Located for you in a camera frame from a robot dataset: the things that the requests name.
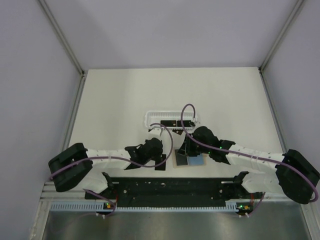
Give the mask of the black VIP card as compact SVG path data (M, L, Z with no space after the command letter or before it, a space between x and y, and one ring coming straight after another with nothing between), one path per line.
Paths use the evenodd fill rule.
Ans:
M181 136L184 131L182 129L173 129L172 132L177 134L177 135L179 135L179 136Z
M188 165L188 159L187 159L187 157L185 155L177 154L175 156L175 162L176 162L176 165L178 167L187 166Z

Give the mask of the beige card holder wallet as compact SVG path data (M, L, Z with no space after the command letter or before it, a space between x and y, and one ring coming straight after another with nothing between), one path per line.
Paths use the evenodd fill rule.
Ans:
M187 161L188 161L188 165L187 166L177 166L176 165L176 155L178 155L178 153L175 153L175 157L173 159L173 167L174 168L184 168L184 167L201 167L201 166L205 166L206 163L206 159L205 157L200 154L198 156L186 156L187 157Z

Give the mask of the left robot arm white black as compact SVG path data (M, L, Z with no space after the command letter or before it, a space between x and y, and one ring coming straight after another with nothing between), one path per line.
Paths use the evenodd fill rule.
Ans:
M106 199L114 191L108 170L133 170L149 161L158 165L166 156L162 141L155 137L118 150L89 149L79 142L52 158L48 167L58 193L86 189Z

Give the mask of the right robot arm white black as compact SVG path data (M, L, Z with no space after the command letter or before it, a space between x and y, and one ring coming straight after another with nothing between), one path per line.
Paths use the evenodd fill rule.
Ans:
M239 198L258 192L284 194L303 205L319 198L316 187L320 173L294 149L285 153L253 150L218 139L210 129L200 126L186 134L178 153L188 157L206 154L217 163L248 168L233 185L233 192Z

